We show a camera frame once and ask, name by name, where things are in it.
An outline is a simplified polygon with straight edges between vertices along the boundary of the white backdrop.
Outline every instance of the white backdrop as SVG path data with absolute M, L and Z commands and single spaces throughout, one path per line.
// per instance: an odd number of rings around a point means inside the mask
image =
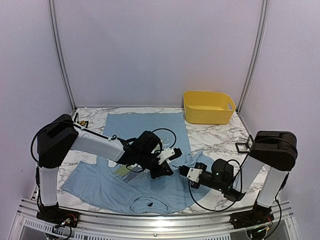
M 0 1 L 0 33 L 0 239 L 6 240 L 21 198 L 36 187 L 31 140 L 71 108 L 47 1 Z
M 283 190 L 304 240 L 320 228 L 320 2 L 270 1 L 265 37 L 241 114 L 252 134 L 291 131 L 298 159 Z
M 76 105 L 180 106 L 186 90 L 237 103 L 260 10 L 260 0 L 56 1 Z

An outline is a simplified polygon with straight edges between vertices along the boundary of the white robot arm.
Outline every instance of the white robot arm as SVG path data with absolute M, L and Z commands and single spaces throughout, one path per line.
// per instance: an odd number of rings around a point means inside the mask
M 43 127 L 35 138 L 39 155 L 36 173 L 40 189 L 38 218 L 57 224 L 68 215 L 58 205 L 57 176 L 59 166 L 70 150 L 101 156 L 122 165 L 137 164 L 148 169 L 152 179 L 172 175 L 167 160 L 182 155 L 179 148 L 163 149 L 161 139 L 151 131 L 144 131 L 138 138 L 128 140 L 116 135 L 108 137 L 74 123 L 67 114 Z
M 274 220 L 271 206 L 279 190 L 286 184 L 289 172 L 296 164 L 297 156 L 297 138 L 292 132 L 259 131 L 240 166 L 240 171 L 235 176 L 234 167 L 229 164 L 230 161 L 237 162 L 234 159 L 215 160 L 211 172 L 206 171 L 205 164 L 197 162 L 195 167 L 180 166 L 179 173 L 189 179 L 191 188 L 198 189 L 200 185 L 204 185 L 220 191 L 226 199 L 233 202 L 233 205 L 244 197 L 263 166 L 268 165 L 268 174 L 253 209 L 233 213 L 230 217 L 230 223 L 235 229 L 246 228 Z

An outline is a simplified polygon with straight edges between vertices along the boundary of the yellow bin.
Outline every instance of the yellow bin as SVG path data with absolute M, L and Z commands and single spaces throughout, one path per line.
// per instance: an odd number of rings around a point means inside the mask
M 192 124 L 227 124 L 236 109 L 231 97 L 216 91 L 185 91 L 185 119 Z

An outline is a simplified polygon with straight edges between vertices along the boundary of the small black object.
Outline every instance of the small black object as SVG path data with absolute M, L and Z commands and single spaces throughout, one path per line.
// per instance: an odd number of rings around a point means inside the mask
M 248 154 L 249 153 L 249 151 L 240 151 L 239 146 L 245 146 L 246 149 L 250 149 L 250 145 L 249 145 L 250 140 L 252 143 L 254 143 L 254 138 L 252 137 L 251 134 L 249 135 L 246 142 L 237 142 L 235 144 L 235 147 L 236 147 L 238 154 Z

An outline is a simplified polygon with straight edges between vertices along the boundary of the marble table surface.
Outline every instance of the marble table surface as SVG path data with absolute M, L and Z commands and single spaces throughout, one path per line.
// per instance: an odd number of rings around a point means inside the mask
M 79 108 L 77 112 L 79 114 L 80 121 L 89 121 L 88 129 L 97 133 L 102 133 L 108 114 L 179 113 L 183 112 L 183 109 L 174 107 Z M 202 150 L 206 156 L 211 157 L 214 160 L 224 159 L 227 161 L 235 159 L 240 163 L 243 162 L 246 155 L 238 154 L 235 143 L 245 142 L 249 135 L 236 113 L 233 114 L 229 124 L 226 125 L 191 124 L 187 121 L 185 121 L 185 125 L 192 155 Z M 79 161 L 95 164 L 96 157 L 97 156 L 93 154 L 81 151 L 70 151 L 67 154 L 58 171 L 57 197 L 60 206 L 92 212 L 111 213 L 110 210 L 89 205 L 61 188 L 63 183 L 76 168 Z M 233 162 L 230 163 L 234 165 L 235 173 L 238 172 L 239 167 L 237 164 Z M 267 171 L 263 168 L 254 180 L 253 184 L 250 186 L 246 196 L 241 201 L 235 203 L 233 208 L 253 205 L 259 190 L 262 188 L 266 176 Z M 220 192 L 212 189 L 199 201 L 199 203 L 206 208 L 220 210 L 229 206 L 232 202 L 224 199 Z M 196 204 L 193 204 L 176 214 L 192 214 L 200 212 L 206 212 L 206 210 L 200 208 Z

